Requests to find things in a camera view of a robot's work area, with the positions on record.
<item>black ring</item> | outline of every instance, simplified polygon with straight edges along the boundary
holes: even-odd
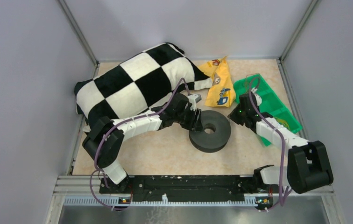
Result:
[[[225,147],[232,133],[229,120],[216,111],[202,111],[200,132],[189,131],[189,139],[198,150],[205,153],[215,153]]]

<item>green tray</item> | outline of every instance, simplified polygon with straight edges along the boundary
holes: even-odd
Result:
[[[251,82],[251,80],[258,76],[260,77],[261,82],[259,83],[258,91],[256,93],[262,98],[262,104],[259,106],[260,111],[268,112],[269,114],[273,115],[273,117],[278,121],[278,123],[284,125],[287,129],[296,134],[302,129],[302,126],[292,115],[292,113],[288,110],[288,108],[281,102],[281,100],[278,98],[278,96],[274,93],[274,91],[270,88],[270,86],[266,83],[266,81],[260,74],[249,76],[246,79],[244,78],[234,83],[234,90],[236,91],[237,103],[240,103],[239,96],[246,93],[249,89],[249,83]],[[257,83],[258,81],[255,80],[252,86],[255,87]],[[271,144],[271,142],[269,142],[263,137],[262,141],[265,146]]]

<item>white wall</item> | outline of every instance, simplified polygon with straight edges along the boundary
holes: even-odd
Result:
[[[312,140],[325,143],[353,224],[353,1],[322,1],[286,60]]]
[[[67,0],[100,61],[161,42],[190,58],[279,57],[310,0]]]
[[[44,222],[92,71],[55,0],[0,0],[0,224]]]

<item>yellow snack bag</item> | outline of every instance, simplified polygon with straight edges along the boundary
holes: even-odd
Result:
[[[212,78],[212,87],[208,91],[204,105],[230,107],[236,99],[236,92],[230,78],[226,57],[207,61],[198,68]]]

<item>checkered pillow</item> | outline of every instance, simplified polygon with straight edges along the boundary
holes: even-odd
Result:
[[[210,88],[211,78],[201,72],[183,51],[163,43],[143,51],[102,76],[75,86],[78,114],[84,114],[90,127],[107,116],[127,118],[148,108],[163,105],[172,91],[184,90],[185,78],[190,90]]]

